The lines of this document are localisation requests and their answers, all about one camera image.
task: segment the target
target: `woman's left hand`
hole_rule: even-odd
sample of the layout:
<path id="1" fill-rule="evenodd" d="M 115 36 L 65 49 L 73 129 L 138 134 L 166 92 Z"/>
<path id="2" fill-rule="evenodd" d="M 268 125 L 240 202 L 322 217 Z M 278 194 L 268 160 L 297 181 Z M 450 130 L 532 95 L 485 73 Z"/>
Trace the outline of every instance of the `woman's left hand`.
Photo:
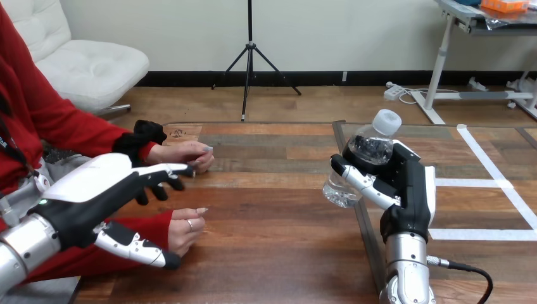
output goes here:
<path id="1" fill-rule="evenodd" d="M 197 173 L 207 171 L 214 160 L 212 148 L 197 141 L 185 141 L 173 146 L 157 144 L 151 148 L 146 158 L 146 162 L 152 165 L 157 163 L 187 163 L 196 167 Z"/>

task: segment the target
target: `fingernail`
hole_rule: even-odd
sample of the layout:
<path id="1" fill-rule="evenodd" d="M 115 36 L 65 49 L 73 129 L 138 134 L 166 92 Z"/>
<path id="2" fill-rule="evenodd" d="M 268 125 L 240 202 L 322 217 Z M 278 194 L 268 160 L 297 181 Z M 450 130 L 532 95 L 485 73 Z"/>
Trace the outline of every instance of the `fingernail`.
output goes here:
<path id="1" fill-rule="evenodd" d="M 209 210 L 209 208 L 198 208 L 196 209 L 196 213 L 199 214 L 199 215 L 204 215 L 205 212 L 207 212 Z"/>

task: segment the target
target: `black wrist strap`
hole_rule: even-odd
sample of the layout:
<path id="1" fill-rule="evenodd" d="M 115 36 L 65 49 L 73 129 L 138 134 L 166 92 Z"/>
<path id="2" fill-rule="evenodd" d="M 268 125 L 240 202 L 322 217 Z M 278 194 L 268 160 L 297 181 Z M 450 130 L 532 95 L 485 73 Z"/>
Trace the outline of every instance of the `black wrist strap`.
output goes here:
<path id="1" fill-rule="evenodd" d="M 143 163 L 138 157 L 140 149 L 150 142 L 162 144 L 167 137 L 163 127 L 158 123 L 138 120 L 133 133 L 124 133 L 115 141 L 112 152 L 126 154 L 133 167 L 140 167 Z"/>
<path id="2" fill-rule="evenodd" d="M 1 117 L 0 130 L 2 131 L 2 134 L 6 136 L 6 138 L 4 138 L 2 135 L 0 135 L 0 149 L 3 150 L 12 159 L 20 162 L 25 168 L 28 168 L 30 172 L 33 172 L 34 169 L 28 164 L 26 156 L 24 156 L 22 151 L 17 147 L 15 141 L 13 140 L 13 137 L 11 136 L 11 133 L 9 133 L 8 127 L 6 126 L 4 120 Z"/>

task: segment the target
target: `chair cushion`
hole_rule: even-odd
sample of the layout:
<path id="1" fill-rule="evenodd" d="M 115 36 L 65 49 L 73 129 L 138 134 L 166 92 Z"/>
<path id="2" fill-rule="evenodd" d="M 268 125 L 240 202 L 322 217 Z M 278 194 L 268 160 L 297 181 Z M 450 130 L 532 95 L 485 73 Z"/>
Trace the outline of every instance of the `chair cushion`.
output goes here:
<path id="1" fill-rule="evenodd" d="M 34 62 L 71 40 L 60 0 L 1 0 Z"/>
<path id="2" fill-rule="evenodd" d="M 61 97 L 96 112 L 118 101 L 149 69 L 148 57 L 109 42 L 72 40 L 36 63 Z"/>

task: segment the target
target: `power strip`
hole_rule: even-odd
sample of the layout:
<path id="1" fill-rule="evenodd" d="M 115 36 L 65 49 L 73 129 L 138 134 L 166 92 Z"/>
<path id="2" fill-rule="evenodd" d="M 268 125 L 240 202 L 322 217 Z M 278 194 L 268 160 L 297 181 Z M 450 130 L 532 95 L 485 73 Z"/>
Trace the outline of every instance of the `power strip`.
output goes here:
<path id="1" fill-rule="evenodd" d="M 384 98 L 387 100 L 397 100 L 401 95 L 405 93 L 405 89 L 401 86 L 394 84 L 392 87 L 384 92 Z"/>

